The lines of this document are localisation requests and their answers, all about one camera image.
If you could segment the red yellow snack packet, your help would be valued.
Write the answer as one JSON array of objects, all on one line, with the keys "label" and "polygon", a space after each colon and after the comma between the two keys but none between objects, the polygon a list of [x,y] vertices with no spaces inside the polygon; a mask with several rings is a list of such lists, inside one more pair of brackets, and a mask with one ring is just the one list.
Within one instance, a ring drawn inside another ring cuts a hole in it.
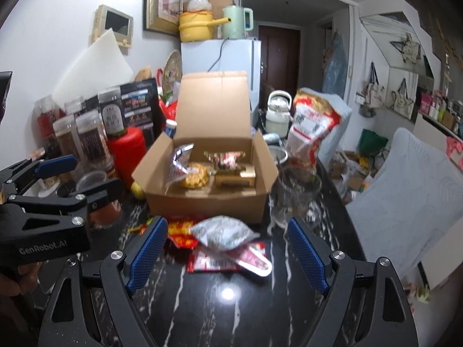
[{"label": "red yellow snack packet", "polygon": [[192,220],[168,222],[168,238],[180,249],[194,249],[198,240],[191,233],[191,228],[196,224]]}]

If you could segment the red candy packet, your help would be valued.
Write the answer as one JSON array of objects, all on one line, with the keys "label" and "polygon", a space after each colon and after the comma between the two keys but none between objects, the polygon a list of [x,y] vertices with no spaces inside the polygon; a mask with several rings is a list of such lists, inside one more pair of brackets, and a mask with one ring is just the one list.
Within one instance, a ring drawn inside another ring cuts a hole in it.
[{"label": "red candy packet", "polygon": [[267,277],[273,271],[267,259],[264,242],[253,242],[229,252],[213,252],[197,246],[188,258],[189,273],[236,272],[244,270],[259,277]]}]

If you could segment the silver white snack pouch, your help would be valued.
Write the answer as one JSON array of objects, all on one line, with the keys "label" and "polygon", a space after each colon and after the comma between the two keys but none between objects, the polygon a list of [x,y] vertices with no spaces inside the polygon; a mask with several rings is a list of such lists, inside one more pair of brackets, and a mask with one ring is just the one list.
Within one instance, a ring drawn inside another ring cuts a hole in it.
[{"label": "silver white snack pouch", "polygon": [[257,239],[260,234],[236,218],[219,215],[193,225],[190,234],[215,252],[227,252]]}]

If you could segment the round yellow snack pack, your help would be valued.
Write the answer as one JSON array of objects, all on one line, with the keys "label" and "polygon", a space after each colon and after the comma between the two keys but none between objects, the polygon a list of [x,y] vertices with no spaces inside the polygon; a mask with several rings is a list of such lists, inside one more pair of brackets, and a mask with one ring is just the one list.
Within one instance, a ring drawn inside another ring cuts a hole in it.
[{"label": "round yellow snack pack", "polygon": [[205,165],[190,163],[187,171],[187,176],[180,182],[181,187],[195,190],[205,187],[210,181],[210,171]]}]

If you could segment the purple silver snack packet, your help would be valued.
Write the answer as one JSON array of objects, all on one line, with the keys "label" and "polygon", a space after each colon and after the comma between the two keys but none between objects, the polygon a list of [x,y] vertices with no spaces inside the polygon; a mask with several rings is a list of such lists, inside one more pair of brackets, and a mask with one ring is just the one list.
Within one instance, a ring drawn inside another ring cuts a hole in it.
[{"label": "purple silver snack packet", "polygon": [[189,143],[174,149],[170,160],[170,171],[166,180],[166,187],[181,182],[188,176],[188,163],[195,144]]}]

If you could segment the small gold box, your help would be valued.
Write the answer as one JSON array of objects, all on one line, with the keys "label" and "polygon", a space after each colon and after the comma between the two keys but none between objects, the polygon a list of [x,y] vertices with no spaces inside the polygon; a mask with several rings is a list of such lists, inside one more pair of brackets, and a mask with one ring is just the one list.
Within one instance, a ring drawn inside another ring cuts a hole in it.
[{"label": "small gold box", "polygon": [[255,187],[256,171],[252,165],[245,165],[237,171],[217,172],[214,176],[214,182],[217,187]]}]

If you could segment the dark green gold snack packet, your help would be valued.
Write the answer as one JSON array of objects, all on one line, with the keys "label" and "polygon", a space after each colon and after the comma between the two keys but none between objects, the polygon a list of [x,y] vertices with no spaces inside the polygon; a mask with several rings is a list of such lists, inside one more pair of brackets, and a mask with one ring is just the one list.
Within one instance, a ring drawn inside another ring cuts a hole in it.
[{"label": "dark green gold snack packet", "polygon": [[215,171],[241,171],[241,160],[246,156],[244,151],[209,152],[204,157],[213,164]]}]

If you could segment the tall jar brown contents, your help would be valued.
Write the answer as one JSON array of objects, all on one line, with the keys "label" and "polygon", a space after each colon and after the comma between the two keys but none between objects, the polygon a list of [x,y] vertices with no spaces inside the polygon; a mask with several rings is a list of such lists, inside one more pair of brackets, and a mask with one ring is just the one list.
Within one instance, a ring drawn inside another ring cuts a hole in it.
[{"label": "tall jar brown contents", "polygon": [[62,155],[73,155],[79,164],[85,163],[85,155],[78,135],[75,117],[67,115],[53,123],[53,130]]}]

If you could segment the yellow-green pear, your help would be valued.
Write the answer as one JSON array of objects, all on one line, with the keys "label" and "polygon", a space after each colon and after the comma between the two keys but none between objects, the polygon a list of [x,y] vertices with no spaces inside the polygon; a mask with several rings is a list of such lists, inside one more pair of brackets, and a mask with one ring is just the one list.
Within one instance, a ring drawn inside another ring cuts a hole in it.
[{"label": "yellow-green pear", "polygon": [[137,182],[133,182],[131,187],[130,187],[130,190],[132,192],[132,195],[138,199],[138,200],[144,200],[146,198],[145,196],[145,193],[142,189],[142,187],[137,183]]}]

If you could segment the tall jar dark contents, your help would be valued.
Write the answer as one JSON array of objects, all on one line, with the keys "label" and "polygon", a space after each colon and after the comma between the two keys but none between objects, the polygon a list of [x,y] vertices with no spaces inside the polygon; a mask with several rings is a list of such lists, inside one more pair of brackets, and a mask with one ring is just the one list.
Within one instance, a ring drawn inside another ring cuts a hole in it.
[{"label": "tall jar dark contents", "polygon": [[108,170],[113,160],[109,152],[103,122],[97,110],[91,110],[75,119],[78,136],[86,158],[93,168]]}]

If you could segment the clear glass cup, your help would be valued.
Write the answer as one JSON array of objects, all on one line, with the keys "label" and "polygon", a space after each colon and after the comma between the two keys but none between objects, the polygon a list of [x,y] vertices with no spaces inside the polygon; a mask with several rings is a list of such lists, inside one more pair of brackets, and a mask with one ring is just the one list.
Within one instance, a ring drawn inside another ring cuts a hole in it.
[{"label": "clear glass cup", "polygon": [[271,191],[271,221],[284,230],[293,218],[307,222],[311,203],[321,188],[322,180],[310,169],[283,167]]}]

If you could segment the tall jar red label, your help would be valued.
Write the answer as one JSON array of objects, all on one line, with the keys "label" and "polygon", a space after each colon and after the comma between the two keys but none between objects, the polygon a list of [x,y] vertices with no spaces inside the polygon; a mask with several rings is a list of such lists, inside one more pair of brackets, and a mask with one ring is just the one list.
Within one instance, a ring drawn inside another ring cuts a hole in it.
[{"label": "tall jar red label", "polygon": [[48,158],[58,158],[61,152],[53,129],[53,123],[64,117],[65,112],[55,104],[51,95],[36,101],[34,103],[34,112],[44,143],[45,153]]}]

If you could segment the red cylindrical canister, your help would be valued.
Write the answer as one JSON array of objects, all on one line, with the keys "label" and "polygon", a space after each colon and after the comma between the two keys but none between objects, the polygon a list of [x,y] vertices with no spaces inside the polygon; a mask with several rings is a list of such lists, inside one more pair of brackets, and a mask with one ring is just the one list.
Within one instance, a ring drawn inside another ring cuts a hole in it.
[{"label": "red cylindrical canister", "polygon": [[147,152],[143,132],[137,127],[129,127],[124,136],[108,140],[108,149],[114,158],[117,177],[127,188],[131,187],[132,173]]}]

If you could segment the white lid labelled bottle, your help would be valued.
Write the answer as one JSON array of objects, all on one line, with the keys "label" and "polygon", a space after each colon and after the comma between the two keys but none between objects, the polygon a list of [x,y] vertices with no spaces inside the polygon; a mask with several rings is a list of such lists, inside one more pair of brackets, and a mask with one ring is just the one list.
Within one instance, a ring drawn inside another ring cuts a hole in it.
[{"label": "white lid labelled bottle", "polygon": [[97,94],[100,113],[108,139],[117,139],[126,134],[122,110],[122,95],[119,86],[107,88]]}]

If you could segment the black printed pouch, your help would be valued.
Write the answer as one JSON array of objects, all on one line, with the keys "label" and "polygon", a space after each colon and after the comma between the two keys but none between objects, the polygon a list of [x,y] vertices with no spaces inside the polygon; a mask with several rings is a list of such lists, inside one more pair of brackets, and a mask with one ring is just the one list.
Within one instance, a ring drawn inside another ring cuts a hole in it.
[{"label": "black printed pouch", "polygon": [[162,132],[166,121],[159,106],[157,82],[149,78],[120,85],[120,89],[126,126],[139,128],[149,149]]}]

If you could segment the blue white tube bottle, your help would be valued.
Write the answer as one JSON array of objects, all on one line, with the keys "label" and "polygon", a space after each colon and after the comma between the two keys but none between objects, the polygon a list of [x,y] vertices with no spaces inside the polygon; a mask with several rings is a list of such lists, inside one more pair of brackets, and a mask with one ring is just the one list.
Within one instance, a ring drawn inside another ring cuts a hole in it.
[{"label": "blue white tube bottle", "polygon": [[167,136],[169,136],[170,139],[173,139],[176,131],[177,131],[177,122],[172,119],[166,119],[166,126],[164,128],[165,134],[167,134]]}]

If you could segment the white foam board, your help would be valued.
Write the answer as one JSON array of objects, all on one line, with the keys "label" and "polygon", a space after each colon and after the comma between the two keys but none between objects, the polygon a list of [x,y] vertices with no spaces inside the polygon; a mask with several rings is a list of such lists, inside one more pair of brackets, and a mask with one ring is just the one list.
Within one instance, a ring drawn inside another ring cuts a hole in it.
[{"label": "white foam board", "polygon": [[88,99],[112,86],[129,82],[133,70],[116,42],[112,29],[106,31],[78,58],[52,92],[58,107],[74,99]]}]

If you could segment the light blue chair cover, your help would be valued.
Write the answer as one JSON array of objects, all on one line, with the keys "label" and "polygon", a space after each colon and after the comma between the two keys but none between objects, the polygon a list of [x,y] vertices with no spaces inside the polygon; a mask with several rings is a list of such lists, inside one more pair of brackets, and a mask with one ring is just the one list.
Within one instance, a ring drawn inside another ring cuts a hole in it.
[{"label": "light blue chair cover", "polygon": [[462,218],[462,173],[445,153],[398,128],[385,163],[346,207],[367,260],[400,278]]}]

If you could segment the white small kettle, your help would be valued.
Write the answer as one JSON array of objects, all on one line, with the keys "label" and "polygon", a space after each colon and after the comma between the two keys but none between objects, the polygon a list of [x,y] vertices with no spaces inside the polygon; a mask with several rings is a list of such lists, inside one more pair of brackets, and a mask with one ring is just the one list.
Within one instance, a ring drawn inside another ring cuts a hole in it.
[{"label": "white small kettle", "polygon": [[286,91],[276,90],[269,94],[264,124],[266,133],[275,133],[280,139],[287,136],[292,102],[292,96]]}]

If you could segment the large cashew nut bag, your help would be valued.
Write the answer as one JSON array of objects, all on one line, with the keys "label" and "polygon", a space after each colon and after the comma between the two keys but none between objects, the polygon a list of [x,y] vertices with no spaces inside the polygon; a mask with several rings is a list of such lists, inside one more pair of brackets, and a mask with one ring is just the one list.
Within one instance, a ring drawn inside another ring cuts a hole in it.
[{"label": "large cashew nut bag", "polygon": [[323,140],[342,122],[331,103],[313,91],[299,89],[293,100],[293,121],[285,150],[294,165],[316,172]]}]

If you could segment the open cardboard box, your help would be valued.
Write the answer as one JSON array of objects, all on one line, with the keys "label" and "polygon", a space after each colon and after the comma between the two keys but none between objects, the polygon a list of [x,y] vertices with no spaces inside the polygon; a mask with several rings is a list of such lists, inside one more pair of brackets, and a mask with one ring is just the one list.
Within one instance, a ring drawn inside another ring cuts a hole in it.
[{"label": "open cardboard box", "polygon": [[[185,74],[178,96],[174,136],[161,134],[133,172],[153,215],[164,217],[227,215],[247,224],[264,217],[267,196],[278,169],[260,132],[252,133],[247,73],[226,71]],[[242,152],[252,166],[251,187],[218,187],[214,181],[189,190],[169,181],[174,150],[186,144],[190,160],[208,168],[208,154]]]}]

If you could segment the white mini fridge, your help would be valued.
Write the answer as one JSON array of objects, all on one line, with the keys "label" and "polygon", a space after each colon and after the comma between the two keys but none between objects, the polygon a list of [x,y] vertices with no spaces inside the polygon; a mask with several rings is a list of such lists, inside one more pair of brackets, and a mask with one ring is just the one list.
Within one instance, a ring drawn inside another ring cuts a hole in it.
[{"label": "white mini fridge", "polygon": [[182,72],[245,71],[250,110],[259,104],[261,41],[256,39],[211,39],[181,43]]}]

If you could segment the yellow pot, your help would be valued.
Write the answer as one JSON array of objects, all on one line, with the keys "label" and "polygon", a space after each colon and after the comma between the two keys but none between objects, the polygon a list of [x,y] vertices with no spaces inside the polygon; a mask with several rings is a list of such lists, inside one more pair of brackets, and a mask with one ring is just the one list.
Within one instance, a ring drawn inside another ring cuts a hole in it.
[{"label": "yellow pot", "polygon": [[211,40],[216,26],[230,22],[231,19],[227,17],[215,20],[213,12],[208,10],[182,13],[179,21],[180,40],[182,43]]}]

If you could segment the framed picture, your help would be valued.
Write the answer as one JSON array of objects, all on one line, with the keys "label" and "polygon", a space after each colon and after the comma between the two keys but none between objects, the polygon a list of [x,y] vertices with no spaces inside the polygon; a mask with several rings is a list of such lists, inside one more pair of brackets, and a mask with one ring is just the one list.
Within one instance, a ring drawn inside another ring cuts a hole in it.
[{"label": "framed picture", "polygon": [[177,37],[183,0],[144,0],[144,30]]}]

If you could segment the light green electric kettle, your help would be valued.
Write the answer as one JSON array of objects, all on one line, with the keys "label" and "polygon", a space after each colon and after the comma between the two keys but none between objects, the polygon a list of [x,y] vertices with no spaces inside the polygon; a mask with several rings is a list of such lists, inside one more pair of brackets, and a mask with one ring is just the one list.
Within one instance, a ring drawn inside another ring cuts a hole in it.
[{"label": "light green electric kettle", "polygon": [[253,30],[253,10],[247,7],[230,5],[222,9],[223,18],[229,21],[223,25],[223,38],[244,39]]}]

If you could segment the wall intercom panel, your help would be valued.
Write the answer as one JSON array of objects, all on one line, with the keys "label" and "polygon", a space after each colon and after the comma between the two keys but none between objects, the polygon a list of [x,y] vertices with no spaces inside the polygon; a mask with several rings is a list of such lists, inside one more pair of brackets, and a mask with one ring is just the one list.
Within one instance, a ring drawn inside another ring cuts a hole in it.
[{"label": "wall intercom panel", "polygon": [[133,18],[107,5],[100,5],[95,13],[91,42],[112,30],[118,46],[131,48],[133,44]]}]

